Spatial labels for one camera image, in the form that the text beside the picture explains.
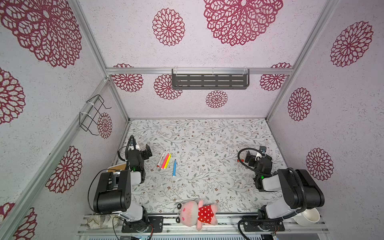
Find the white red-tip marker pen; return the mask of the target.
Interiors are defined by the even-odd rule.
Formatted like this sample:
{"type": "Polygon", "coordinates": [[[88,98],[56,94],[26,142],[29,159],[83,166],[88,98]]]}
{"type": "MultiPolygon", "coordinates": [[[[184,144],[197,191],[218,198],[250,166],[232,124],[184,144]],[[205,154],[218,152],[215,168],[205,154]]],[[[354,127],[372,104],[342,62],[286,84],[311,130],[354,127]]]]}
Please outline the white red-tip marker pen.
{"type": "Polygon", "coordinates": [[[161,157],[160,157],[160,159],[159,159],[159,161],[158,161],[158,163],[157,163],[157,167],[158,167],[158,168],[161,167],[161,163],[162,163],[162,161],[164,160],[165,153],[166,153],[166,152],[163,152],[163,153],[162,153],[162,155],[161,155],[161,157]]]}

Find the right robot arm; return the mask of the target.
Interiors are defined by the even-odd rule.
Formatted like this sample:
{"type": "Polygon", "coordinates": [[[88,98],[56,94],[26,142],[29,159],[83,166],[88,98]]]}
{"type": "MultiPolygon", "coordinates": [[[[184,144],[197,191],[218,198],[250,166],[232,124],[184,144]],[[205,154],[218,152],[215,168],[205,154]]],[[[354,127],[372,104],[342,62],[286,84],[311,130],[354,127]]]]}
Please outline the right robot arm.
{"type": "Polygon", "coordinates": [[[260,192],[282,192],[277,201],[262,206],[256,216],[244,217],[238,222],[239,232],[284,231],[283,221],[298,216],[306,210],[322,207],[325,196],[307,170],[278,169],[272,173],[273,159],[266,148],[244,148],[237,159],[255,173],[254,184],[260,192]]]}

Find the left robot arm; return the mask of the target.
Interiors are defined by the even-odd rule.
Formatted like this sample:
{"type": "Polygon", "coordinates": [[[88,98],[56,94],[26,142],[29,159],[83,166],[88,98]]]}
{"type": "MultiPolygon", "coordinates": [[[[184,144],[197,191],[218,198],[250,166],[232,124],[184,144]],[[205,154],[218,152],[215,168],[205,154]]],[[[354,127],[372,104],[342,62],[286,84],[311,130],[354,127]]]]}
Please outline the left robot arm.
{"type": "Polygon", "coordinates": [[[123,221],[123,232],[146,232],[150,221],[145,207],[134,202],[133,186],[144,183],[146,178],[145,160],[153,156],[149,145],[144,150],[139,145],[129,144],[125,148],[125,157],[118,158],[126,162],[122,170],[116,166],[102,170],[96,188],[91,210],[99,215],[117,215],[123,221]]]}

